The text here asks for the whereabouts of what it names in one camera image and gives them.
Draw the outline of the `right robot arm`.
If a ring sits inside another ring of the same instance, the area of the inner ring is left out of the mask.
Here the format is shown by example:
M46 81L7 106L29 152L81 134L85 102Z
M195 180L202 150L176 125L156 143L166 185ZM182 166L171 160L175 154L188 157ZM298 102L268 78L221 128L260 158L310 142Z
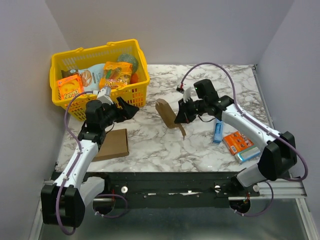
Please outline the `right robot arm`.
M196 82L194 88L198 100L192 100L189 88L182 91L176 124L189 124L197 115L208 114L240 131L261 152L258 163L231 178L230 191L234 195L243 195L253 184L283 177L297 163L295 138L290 132L280 133L245 114L231 97L218 96L209 79Z

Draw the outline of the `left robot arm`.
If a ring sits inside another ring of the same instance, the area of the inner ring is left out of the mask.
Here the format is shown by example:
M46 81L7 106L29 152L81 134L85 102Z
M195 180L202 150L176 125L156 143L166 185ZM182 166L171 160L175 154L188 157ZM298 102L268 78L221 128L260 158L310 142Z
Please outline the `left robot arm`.
M86 207L96 196L107 197L111 185L100 177L84 180L89 165L98 154L106 138L106 128L114 123L132 119L139 107L122 97L115 104L108 96L90 100L85 106L85 121L78 136L77 147L67 166L51 184L44 185L40 198L42 220L47 225L58 225L70 235L67 227L78 228L85 216Z

